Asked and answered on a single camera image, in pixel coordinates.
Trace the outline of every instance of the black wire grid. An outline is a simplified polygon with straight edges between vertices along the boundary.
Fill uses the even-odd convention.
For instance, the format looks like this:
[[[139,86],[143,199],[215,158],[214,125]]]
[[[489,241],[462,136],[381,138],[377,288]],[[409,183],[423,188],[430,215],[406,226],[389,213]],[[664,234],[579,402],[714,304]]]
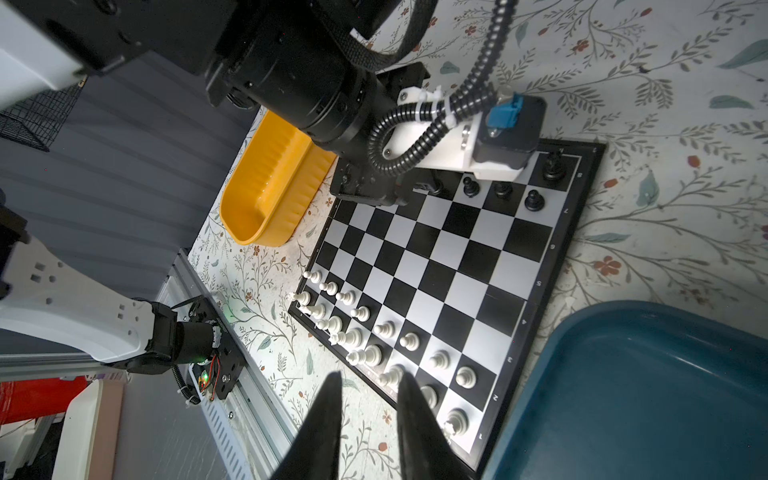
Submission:
[[[0,112],[0,137],[50,151],[82,90],[80,84],[63,90],[44,91]]]

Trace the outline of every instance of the floral pattern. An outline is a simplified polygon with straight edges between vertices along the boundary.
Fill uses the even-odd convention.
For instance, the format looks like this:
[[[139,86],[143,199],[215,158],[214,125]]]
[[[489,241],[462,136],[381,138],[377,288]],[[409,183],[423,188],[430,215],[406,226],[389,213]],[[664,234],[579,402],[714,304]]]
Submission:
[[[608,145],[522,383],[566,316],[608,300],[667,303],[768,336],[766,4],[521,0],[495,83],[547,100],[543,136]],[[424,62],[427,87],[452,91],[492,6],[440,2],[402,63]],[[394,51],[411,7],[367,46]],[[333,204],[329,181],[279,248],[234,243],[217,200],[190,259],[297,425],[327,373],[342,371],[341,477],[398,478],[396,413],[286,312]]]

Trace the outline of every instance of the gray wall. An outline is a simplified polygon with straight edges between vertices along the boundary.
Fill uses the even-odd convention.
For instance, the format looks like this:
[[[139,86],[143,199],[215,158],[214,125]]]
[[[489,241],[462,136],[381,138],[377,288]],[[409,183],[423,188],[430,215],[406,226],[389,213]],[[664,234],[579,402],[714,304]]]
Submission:
[[[154,54],[89,78],[49,153],[0,139],[0,188],[72,267],[153,299],[191,247],[255,111]]]

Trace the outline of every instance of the yellow container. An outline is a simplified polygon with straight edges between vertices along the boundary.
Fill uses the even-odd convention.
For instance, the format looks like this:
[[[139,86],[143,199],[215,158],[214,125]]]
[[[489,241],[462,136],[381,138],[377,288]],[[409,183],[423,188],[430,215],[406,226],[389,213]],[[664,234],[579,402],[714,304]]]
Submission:
[[[287,242],[335,158],[267,112],[221,197],[221,220],[232,238],[265,247]]]

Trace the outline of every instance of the black chess piece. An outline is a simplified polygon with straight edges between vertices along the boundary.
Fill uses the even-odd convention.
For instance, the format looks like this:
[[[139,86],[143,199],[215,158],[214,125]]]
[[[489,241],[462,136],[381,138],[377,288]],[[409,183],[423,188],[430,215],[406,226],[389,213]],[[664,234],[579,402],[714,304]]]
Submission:
[[[544,171],[541,173],[547,182],[556,182],[565,177],[565,162],[562,150],[551,152],[544,162]]]
[[[480,193],[480,184],[471,179],[470,177],[464,177],[464,195],[469,198],[474,197]]]
[[[493,193],[502,200],[507,200],[512,193],[512,182],[494,182]]]
[[[525,208],[531,212],[538,212],[544,208],[544,197],[538,192],[538,190],[531,190],[528,192],[528,196],[525,198]]]

